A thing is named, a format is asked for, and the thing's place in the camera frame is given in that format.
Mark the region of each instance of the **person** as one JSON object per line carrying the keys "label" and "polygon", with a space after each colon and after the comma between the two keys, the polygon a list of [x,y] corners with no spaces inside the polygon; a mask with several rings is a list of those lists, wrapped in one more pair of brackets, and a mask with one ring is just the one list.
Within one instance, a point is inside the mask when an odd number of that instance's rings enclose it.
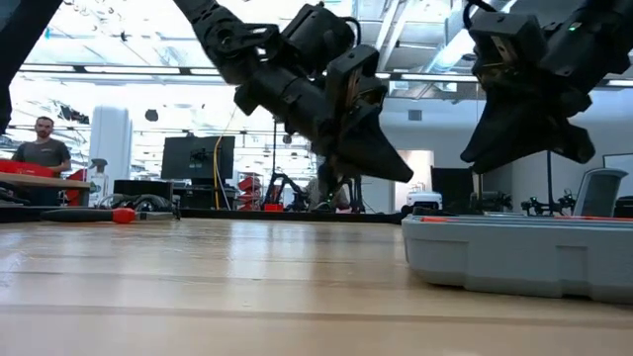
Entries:
{"label": "person", "polygon": [[[316,210],[317,207],[322,203],[320,201],[320,190],[318,188],[318,178],[315,177],[308,182],[306,186],[306,192],[308,193],[309,205],[308,211],[311,212]],[[345,194],[345,190],[341,187],[338,192],[334,194],[332,197],[332,201],[330,203],[333,209],[339,209],[341,211],[349,209],[349,200],[347,199],[347,195]]]}
{"label": "person", "polygon": [[[13,160],[25,163],[34,163],[47,167],[59,177],[61,172],[70,170],[70,152],[62,141],[50,137],[53,132],[54,121],[48,117],[39,117],[36,120],[36,133],[38,138],[34,142],[22,143]],[[54,207],[59,204],[59,190],[54,188],[34,188],[30,190],[30,201],[34,206]]]}

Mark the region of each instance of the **ceiling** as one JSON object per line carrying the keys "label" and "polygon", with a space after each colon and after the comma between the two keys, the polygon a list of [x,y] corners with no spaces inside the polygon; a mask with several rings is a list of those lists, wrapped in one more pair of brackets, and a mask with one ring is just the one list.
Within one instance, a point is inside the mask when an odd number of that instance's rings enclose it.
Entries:
{"label": "ceiling", "polygon": [[[536,13],[541,23],[563,20],[582,0],[488,0],[497,9]],[[221,0],[244,22],[272,23],[285,27],[305,3],[303,0]],[[32,64],[83,64],[127,66],[213,67],[195,39],[190,24],[172,0],[64,0],[48,28],[27,59]],[[462,29],[461,0],[329,0],[325,6],[338,16],[359,19],[364,44],[380,49],[380,71],[433,74],[467,74],[472,62],[464,54],[472,52],[473,42]],[[53,115],[59,104],[91,115],[95,105],[116,102],[130,108],[135,123],[135,167],[138,174],[159,169],[159,153],[167,135],[217,134],[248,130],[243,167],[270,167],[263,157],[261,142],[271,142],[270,114],[258,110],[247,118],[232,103],[233,89],[208,78],[179,77],[177,82],[157,75],[146,75],[142,84],[116,75],[70,76],[63,73],[21,73],[12,85],[17,114],[12,125],[27,128],[34,117]],[[629,71],[625,76],[633,76]],[[421,98],[429,83],[397,83],[392,94]],[[455,90],[441,87],[439,90]],[[144,119],[144,111],[156,109],[159,121]],[[77,162],[87,154],[88,128],[63,137],[72,145]],[[10,130],[15,142],[29,140],[32,133]],[[5,143],[6,149],[11,144]],[[314,174],[314,160],[305,147],[288,148],[295,159],[282,159],[288,170]]]}

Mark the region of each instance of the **desk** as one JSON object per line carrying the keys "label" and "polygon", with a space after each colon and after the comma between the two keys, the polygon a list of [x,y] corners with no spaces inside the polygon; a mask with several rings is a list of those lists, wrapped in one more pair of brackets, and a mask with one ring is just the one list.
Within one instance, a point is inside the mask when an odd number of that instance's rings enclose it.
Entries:
{"label": "desk", "polygon": [[437,288],[400,228],[0,225],[3,356],[620,356],[633,311]]}
{"label": "desk", "polygon": [[22,187],[51,187],[59,189],[79,191],[79,199],[82,205],[88,206],[90,195],[90,183],[65,180],[60,178],[37,177],[27,174],[14,174],[0,172],[0,181],[15,184]]}

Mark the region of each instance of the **wooden table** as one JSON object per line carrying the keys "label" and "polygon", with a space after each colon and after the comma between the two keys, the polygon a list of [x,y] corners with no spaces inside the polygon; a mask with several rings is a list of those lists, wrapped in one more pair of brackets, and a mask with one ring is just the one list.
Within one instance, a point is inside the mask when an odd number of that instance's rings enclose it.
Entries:
{"label": "wooden table", "polygon": [[82,202],[81,205],[88,206],[88,198],[90,196],[90,183],[88,182],[4,172],[0,172],[0,182],[7,182],[23,187],[47,187],[59,188],[60,190],[77,190],[79,192],[79,200]]}
{"label": "wooden table", "polygon": [[398,226],[0,226],[3,356],[630,355],[633,311],[431,287]]}

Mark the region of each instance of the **gray storage container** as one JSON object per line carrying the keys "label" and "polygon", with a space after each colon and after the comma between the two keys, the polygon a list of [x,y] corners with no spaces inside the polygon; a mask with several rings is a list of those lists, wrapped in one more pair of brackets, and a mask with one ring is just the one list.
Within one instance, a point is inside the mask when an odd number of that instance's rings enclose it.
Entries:
{"label": "gray storage container", "polygon": [[403,220],[407,262],[432,284],[633,304],[633,223],[528,217]]}

